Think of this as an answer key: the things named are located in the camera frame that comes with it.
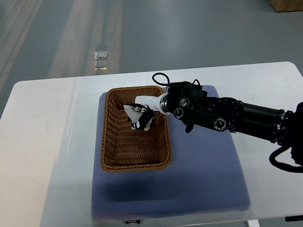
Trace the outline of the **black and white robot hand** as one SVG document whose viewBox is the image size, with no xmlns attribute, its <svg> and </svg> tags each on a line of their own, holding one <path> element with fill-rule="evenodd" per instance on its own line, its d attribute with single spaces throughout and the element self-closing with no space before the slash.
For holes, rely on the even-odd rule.
<svg viewBox="0 0 303 227">
<path fill-rule="evenodd" d="M 144 129 L 148 131 L 154 116 L 154 112 L 161 112 L 161 99 L 162 96 L 137 96 L 131 107 L 134 112 L 140 116 L 132 123 L 131 129 Z"/>
</svg>

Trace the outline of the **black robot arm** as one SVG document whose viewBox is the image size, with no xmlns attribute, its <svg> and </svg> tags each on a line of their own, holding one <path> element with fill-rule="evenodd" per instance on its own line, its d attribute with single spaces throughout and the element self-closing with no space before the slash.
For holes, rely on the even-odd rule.
<svg viewBox="0 0 303 227">
<path fill-rule="evenodd" d="M 239 132 L 268 140 L 293 152 L 303 150 L 303 104 L 295 112 L 247 104 L 230 97 L 210 97 L 195 79 L 170 82 L 167 92 L 156 104 L 166 114 L 173 114 L 191 132 L 194 125 L 215 131 Z"/>
</svg>

